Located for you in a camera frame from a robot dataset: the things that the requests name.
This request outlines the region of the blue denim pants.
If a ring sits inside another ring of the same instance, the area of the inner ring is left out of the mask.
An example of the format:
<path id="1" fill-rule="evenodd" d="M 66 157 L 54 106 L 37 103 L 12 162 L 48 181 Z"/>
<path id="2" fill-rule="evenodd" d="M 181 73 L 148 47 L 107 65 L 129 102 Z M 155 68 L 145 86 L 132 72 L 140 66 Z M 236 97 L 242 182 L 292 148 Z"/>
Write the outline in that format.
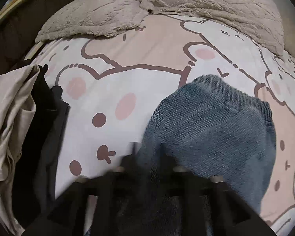
<path id="1" fill-rule="evenodd" d="M 160 182 L 162 154 L 198 177 L 221 176 L 259 215 L 276 159 L 270 105 L 214 75 L 161 101 L 136 151 L 138 188 L 122 203 L 117 235 L 180 235 L 178 202 Z"/>

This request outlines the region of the folded black cloth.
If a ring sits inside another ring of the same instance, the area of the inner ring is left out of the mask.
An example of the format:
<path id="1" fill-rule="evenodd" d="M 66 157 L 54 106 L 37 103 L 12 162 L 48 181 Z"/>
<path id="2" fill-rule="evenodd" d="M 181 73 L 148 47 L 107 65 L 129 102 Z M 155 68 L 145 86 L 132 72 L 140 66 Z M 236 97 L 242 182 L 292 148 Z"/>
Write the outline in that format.
<path id="1" fill-rule="evenodd" d="M 13 214 L 27 228 L 55 200 L 58 157 L 70 106 L 60 86 L 45 81 L 48 66 L 40 72 L 31 91 L 36 112 L 16 163 L 12 188 Z"/>

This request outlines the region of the folded beige cloth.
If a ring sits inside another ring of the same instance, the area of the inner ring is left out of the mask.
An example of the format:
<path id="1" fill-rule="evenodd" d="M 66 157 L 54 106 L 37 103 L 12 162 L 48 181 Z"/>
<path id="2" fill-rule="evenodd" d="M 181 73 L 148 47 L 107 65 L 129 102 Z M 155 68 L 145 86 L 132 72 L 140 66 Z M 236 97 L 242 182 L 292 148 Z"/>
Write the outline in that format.
<path id="1" fill-rule="evenodd" d="M 12 211 L 11 192 L 15 166 L 36 112 L 31 91 L 38 65 L 27 65 L 0 75 L 0 220 L 13 235 L 24 231 Z"/>

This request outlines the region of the bear print bed sheet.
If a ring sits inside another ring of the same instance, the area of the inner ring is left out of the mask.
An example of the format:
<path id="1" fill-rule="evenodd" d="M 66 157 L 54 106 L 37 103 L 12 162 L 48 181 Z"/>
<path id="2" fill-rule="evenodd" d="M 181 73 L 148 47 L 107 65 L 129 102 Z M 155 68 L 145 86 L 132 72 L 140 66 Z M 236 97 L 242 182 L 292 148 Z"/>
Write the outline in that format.
<path id="1" fill-rule="evenodd" d="M 70 106 L 56 171 L 56 195 L 78 176 L 115 167 L 141 142 L 159 103 L 184 85 L 214 75 L 267 102 L 276 159 L 260 216 L 277 235 L 295 226 L 295 59 L 278 57 L 246 35 L 204 18 L 149 15 L 109 39 L 48 43 L 35 59 Z"/>

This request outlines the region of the wooden headboard shelf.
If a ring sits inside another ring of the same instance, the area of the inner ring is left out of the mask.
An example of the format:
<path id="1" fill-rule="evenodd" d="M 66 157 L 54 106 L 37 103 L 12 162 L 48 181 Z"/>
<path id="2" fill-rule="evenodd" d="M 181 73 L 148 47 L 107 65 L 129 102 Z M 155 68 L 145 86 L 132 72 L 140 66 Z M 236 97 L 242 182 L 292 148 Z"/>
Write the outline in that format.
<path id="1" fill-rule="evenodd" d="M 43 24 L 74 0 L 26 0 L 0 22 L 0 64 L 9 66 L 35 43 Z"/>

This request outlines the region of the large beige quilted pillow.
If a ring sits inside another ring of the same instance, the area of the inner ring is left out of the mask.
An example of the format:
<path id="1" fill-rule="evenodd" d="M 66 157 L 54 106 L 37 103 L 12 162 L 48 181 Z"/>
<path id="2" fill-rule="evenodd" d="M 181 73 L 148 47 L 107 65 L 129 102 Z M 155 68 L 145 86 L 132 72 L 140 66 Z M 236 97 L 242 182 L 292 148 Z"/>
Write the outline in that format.
<path id="1" fill-rule="evenodd" d="M 154 14 L 205 17 L 249 36 L 272 53 L 284 52 L 282 19 L 273 0 L 140 0 Z"/>

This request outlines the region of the beige quilted pillow left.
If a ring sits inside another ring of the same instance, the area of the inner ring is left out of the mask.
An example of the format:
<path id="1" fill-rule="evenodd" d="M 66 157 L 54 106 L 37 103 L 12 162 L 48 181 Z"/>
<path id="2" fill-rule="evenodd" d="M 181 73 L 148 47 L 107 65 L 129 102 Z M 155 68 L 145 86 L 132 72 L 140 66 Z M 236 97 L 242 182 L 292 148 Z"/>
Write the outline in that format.
<path id="1" fill-rule="evenodd" d="M 74 0 L 45 22 L 35 42 L 73 35 L 110 38 L 138 27 L 147 15 L 139 0 Z"/>

